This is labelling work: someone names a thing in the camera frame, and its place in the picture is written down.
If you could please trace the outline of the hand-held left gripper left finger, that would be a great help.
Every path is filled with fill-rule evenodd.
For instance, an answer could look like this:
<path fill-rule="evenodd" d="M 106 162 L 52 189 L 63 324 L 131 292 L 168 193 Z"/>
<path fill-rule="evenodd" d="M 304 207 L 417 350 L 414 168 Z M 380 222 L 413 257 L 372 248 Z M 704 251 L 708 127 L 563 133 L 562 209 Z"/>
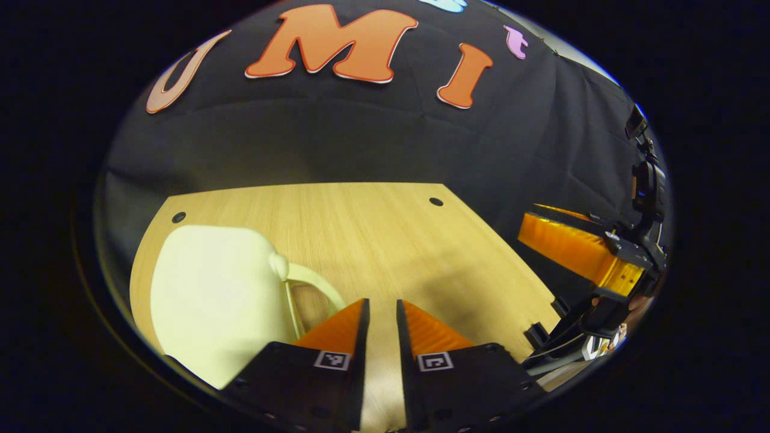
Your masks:
<path fill-rule="evenodd" d="M 221 396 L 275 431 L 358 431 L 368 327 L 358 299 L 294 343 L 267 343 Z"/>

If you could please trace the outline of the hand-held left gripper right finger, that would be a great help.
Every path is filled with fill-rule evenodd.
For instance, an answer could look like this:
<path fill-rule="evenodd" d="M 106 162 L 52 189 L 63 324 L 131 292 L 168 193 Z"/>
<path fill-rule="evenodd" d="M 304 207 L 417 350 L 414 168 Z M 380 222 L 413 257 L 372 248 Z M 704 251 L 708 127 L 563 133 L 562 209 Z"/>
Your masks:
<path fill-rule="evenodd" d="M 476 345 L 399 299 L 407 432 L 501 432 L 547 393 L 500 343 Z"/>

